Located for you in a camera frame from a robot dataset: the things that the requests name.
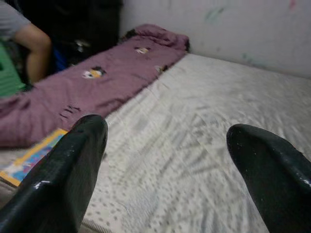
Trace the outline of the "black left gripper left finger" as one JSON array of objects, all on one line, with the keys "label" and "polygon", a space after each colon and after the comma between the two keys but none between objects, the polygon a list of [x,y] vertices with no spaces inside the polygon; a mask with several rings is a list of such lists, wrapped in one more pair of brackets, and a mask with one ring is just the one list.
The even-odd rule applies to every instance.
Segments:
[{"label": "black left gripper left finger", "polygon": [[107,144],[99,115],[80,118],[0,209],[0,233],[78,233]]}]

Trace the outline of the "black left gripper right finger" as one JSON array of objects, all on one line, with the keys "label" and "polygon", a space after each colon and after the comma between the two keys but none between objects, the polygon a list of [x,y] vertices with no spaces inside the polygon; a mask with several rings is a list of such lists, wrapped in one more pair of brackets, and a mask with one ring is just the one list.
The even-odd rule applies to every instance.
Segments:
[{"label": "black left gripper right finger", "polygon": [[311,233],[311,161],[251,125],[231,126],[226,144],[269,233]]}]

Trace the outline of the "yellow blue picture book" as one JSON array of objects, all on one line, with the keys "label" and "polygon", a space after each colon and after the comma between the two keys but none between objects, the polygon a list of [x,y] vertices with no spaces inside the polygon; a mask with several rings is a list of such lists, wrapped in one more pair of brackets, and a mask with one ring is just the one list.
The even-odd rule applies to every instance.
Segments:
[{"label": "yellow blue picture book", "polygon": [[33,167],[52,150],[65,134],[67,134],[65,130],[55,130],[40,143],[27,150],[22,157],[0,170],[0,178],[18,187]]}]

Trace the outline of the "purple cartoon print blanket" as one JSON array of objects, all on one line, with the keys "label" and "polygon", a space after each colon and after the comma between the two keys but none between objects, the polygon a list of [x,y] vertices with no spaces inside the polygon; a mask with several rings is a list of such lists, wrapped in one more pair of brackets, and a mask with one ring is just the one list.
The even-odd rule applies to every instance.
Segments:
[{"label": "purple cartoon print blanket", "polygon": [[143,24],[121,42],[0,99],[0,148],[27,148],[88,114],[109,115],[189,50],[186,35]]}]

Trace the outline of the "white quilted mattress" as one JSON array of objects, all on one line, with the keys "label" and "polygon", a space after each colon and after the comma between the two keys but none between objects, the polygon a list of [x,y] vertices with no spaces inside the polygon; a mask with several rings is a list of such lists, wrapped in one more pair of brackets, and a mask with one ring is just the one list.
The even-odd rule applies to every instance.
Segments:
[{"label": "white quilted mattress", "polygon": [[[311,161],[310,78],[187,54],[103,118],[81,224],[96,233],[269,233],[230,157],[233,125],[272,132]],[[41,141],[0,148],[0,170]],[[0,178],[0,209],[18,187]]]}]

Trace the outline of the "green plastic stool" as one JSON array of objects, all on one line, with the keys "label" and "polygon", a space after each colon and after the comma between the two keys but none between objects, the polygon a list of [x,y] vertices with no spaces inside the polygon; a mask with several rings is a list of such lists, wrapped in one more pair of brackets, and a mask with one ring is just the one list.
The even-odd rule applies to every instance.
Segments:
[{"label": "green plastic stool", "polygon": [[14,95],[23,91],[25,87],[4,43],[0,40],[0,98]]}]

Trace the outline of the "person in grey shorts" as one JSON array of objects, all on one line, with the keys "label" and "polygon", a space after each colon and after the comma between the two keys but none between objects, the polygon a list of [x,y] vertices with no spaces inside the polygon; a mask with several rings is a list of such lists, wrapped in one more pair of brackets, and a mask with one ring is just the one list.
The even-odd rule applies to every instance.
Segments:
[{"label": "person in grey shorts", "polygon": [[51,39],[4,0],[0,0],[0,40],[12,40],[29,50],[26,74],[30,83],[46,77],[52,53]]}]

